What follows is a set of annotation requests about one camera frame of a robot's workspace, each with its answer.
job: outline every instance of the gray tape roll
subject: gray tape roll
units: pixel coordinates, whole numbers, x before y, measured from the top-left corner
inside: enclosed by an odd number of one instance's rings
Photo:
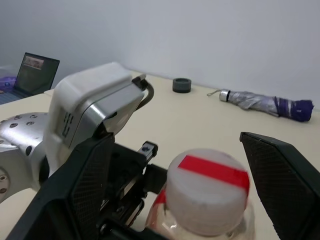
[[[182,77],[173,79],[172,90],[180,94],[190,93],[191,80],[188,78],[182,78]]]

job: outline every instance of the table surface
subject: table surface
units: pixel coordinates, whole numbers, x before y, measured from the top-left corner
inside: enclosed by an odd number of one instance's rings
[[[192,86],[187,94],[172,91],[172,81],[147,76],[155,89],[152,101],[135,112],[116,136],[116,142],[138,150],[145,141],[157,143],[158,155],[152,163],[167,168],[175,156],[192,148],[212,148],[238,159],[248,170],[246,154],[239,141],[240,132],[270,136],[294,145],[320,170],[320,112],[313,112],[308,123],[274,117],[263,112],[244,111],[219,101],[219,95],[207,97],[212,89]],[[0,106],[0,120],[27,112],[48,111],[53,90]],[[250,196],[255,209],[256,239],[278,240],[253,181]],[[35,193],[27,189],[0,204],[0,240],[10,232]],[[155,199],[149,194],[145,208],[134,223],[141,230]]]

